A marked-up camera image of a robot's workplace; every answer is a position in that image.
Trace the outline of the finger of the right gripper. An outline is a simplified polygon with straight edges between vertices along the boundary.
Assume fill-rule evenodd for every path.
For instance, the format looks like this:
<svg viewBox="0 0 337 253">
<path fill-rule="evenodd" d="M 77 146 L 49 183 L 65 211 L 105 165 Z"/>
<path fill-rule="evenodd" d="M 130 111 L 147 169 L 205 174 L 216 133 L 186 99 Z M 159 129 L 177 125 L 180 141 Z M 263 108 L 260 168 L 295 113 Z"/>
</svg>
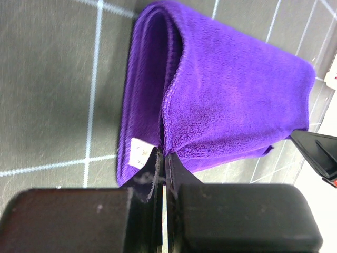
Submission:
<svg viewBox="0 0 337 253">
<path fill-rule="evenodd" d="M 336 182 L 336 137 L 295 130 L 290 138 L 325 182 Z"/>
</svg>

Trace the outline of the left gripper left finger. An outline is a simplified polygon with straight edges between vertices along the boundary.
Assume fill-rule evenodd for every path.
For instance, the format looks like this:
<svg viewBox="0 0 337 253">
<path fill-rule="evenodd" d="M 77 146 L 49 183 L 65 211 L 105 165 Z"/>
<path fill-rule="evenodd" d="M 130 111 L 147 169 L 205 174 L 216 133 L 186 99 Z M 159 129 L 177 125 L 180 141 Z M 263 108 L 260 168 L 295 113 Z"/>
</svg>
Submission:
<svg viewBox="0 0 337 253">
<path fill-rule="evenodd" d="M 124 252 L 161 252 L 163 245 L 162 150 L 154 147 L 146 164 L 122 185 L 130 194 Z"/>
</svg>

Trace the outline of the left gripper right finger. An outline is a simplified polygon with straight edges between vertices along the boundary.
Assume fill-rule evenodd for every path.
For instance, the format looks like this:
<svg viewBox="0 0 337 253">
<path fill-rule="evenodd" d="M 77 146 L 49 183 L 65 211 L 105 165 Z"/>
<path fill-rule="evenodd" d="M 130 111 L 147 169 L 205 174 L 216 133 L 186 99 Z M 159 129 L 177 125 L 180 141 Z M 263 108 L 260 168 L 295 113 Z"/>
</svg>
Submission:
<svg viewBox="0 0 337 253">
<path fill-rule="evenodd" d="M 183 221 L 179 189 L 182 185 L 200 185 L 202 181 L 185 168 L 176 153 L 165 157 L 165 179 L 168 251 L 182 252 Z"/>
</svg>

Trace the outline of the purple towel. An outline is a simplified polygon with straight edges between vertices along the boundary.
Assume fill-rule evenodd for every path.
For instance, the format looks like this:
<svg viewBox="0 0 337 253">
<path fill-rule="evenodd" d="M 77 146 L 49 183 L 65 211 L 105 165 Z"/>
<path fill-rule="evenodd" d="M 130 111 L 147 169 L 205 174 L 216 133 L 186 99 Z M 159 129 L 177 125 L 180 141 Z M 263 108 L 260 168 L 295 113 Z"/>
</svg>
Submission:
<svg viewBox="0 0 337 253">
<path fill-rule="evenodd" d="M 309 127 L 315 70 L 305 60 L 181 3 L 156 1 L 132 34 L 117 182 L 138 171 L 133 139 L 191 172 L 263 157 Z"/>
</svg>

